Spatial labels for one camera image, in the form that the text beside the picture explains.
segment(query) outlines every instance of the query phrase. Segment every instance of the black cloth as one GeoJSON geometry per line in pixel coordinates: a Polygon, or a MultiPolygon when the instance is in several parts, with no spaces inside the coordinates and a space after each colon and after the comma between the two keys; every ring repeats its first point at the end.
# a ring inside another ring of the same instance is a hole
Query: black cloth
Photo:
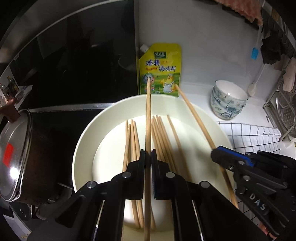
{"type": "Polygon", "coordinates": [[[275,31],[272,31],[270,36],[263,39],[262,42],[261,54],[264,64],[274,64],[281,60],[282,54],[286,54],[287,52],[275,31]]]}

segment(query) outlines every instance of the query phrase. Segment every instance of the bottle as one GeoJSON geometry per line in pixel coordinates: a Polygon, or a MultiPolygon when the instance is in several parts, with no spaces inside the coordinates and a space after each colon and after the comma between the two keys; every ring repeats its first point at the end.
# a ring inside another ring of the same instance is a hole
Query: bottle
{"type": "Polygon", "coordinates": [[[11,96],[12,98],[15,97],[15,95],[17,94],[16,90],[15,90],[15,87],[14,87],[14,84],[13,82],[10,80],[10,77],[8,76],[7,77],[8,79],[8,92],[9,92],[9,96],[11,96]]]}
{"type": "Polygon", "coordinates": [[[0,89],[2,90],[2,92],[4,93],[6,86],[0,83],[0,89]]]}
{"type": "Polygon", "coordinates": [[[11,85],[13,86],[13,89],[15,89],[16,93],[19,92],[19,87],[17,86],[15,80],[11,78],[10,76],[7,76],[8,82],[12,83],[11,85]]]}

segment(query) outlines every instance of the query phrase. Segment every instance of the pot lid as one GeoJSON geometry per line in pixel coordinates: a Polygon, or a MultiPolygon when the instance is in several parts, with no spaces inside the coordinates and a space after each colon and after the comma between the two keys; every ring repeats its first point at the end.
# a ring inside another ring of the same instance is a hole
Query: pot lid
{"type": "Polygon", "coordinates": [[[0,134],[0,194],[12,201],[18,191],[30,146],[31,114],[20,111],[20,117],[8,122],[0,134]]]}

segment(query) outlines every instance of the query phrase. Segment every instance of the seasoning packet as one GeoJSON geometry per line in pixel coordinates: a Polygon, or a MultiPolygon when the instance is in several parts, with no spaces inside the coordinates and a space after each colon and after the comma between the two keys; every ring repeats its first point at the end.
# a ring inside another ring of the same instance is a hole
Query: seasoning packet
{"type": "Polygon", "coordinates": [[[147,92],[150,77],[152,94],[179,96],[181,47],[178,44],[156,43],[140,58],[140,94],[147,92]]]}

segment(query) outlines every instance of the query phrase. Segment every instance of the dish towel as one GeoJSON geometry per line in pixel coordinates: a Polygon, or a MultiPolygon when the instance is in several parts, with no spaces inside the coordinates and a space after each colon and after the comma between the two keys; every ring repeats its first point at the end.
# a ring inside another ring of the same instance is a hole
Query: dish towel
{"type": "Polygon", "coordinates": [[[284,91],[291,92],[295,82],[296,59],[292,57],[284,74],[284,91]]]}
{"type": "Polygon", "coordinates": [[[251,23],[257,19],[258,25],[263,25],[261,15],[261,5],[258,0],[215,0],[224,6],[230,7],[232,10],[244,16],[251,23]]]}

